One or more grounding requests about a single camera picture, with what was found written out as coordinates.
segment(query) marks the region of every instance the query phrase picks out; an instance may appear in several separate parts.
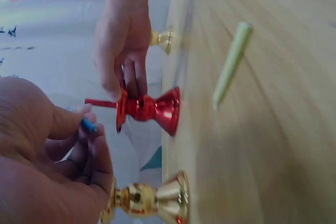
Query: red stick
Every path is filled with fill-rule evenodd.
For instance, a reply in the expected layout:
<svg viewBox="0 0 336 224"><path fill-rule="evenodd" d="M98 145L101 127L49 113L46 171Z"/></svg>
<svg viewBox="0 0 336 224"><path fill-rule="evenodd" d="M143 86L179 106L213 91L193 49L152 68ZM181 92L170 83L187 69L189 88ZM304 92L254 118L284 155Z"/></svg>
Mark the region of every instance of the red stick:
<svg viewBox="0 0 336 224"><path fill-rule="evenodd" d="M85 99L85 104L90 103L94 106L100 106L100 107L108 107L108 108L116 108L117 104L115 102L110 101L99 101L94 99Z"/></svg>

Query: wood grain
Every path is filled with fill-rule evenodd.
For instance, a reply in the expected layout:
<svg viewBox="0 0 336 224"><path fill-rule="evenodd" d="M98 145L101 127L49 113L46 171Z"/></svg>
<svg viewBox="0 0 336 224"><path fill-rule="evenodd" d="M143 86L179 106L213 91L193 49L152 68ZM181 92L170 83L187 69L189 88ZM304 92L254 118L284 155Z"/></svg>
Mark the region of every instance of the wood grain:
<svg viewBox="0 0 336 224"><path fill-rule="evenodd" d="M239 22L254 33L212 93ZM336 223L336 0L172 0L163 89L180 86L163 176L186 170L190 223Z"/></svg>

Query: blue stick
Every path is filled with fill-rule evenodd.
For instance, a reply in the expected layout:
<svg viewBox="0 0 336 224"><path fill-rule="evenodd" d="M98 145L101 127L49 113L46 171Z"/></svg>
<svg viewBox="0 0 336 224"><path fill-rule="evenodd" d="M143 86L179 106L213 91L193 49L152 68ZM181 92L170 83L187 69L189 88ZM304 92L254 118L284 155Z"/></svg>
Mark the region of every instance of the blue stick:
<svg viewBox="0 0 336 224"><path fill-rule="evenodd" d="M98 131L97 126L94 123L90 122L87 118L82 119L81 125L91 133L95 133Z"/></svg>

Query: printed fabric backdrop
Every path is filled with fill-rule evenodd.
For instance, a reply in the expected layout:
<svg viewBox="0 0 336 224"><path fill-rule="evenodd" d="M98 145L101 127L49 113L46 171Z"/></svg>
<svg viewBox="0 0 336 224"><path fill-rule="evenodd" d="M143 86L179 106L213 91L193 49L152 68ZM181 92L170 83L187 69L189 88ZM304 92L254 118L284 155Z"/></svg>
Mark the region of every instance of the printed fabric backdrop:
<svg viewBox="0 0 336 224"><path fill-rule="evenodd" d="M150 0L153 29L165 26L170 0ZM37 84L59 106L79 106L85 98L108 99L91 60L92 41L104 0L0 0L0 77L19 76ZM161 94L162 52L150 48L149 95ZM128 118L120 134L113 109L95 108L106 126L118 186L161 183L161 169L141 172L161 146L155 122ZM143 223L157 223L152 218ZM133 223L117 211L113 223Z"/></svg>

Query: light green stick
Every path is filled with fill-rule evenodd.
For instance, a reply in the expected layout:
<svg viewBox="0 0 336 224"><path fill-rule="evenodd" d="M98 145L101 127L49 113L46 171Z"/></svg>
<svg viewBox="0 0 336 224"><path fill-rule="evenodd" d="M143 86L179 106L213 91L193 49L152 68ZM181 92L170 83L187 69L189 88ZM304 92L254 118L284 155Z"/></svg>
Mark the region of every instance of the light green stick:
<svg viewBox="0 0 336 224"><path fill-rule="evenodd" d="M251 32L252 26L247 22L242 22L237 27L222 73L220 74L221 76L219 77L216 89L212 95L214 110L218 110L218 105L227 92L230 80L238 67Z"/></svg>

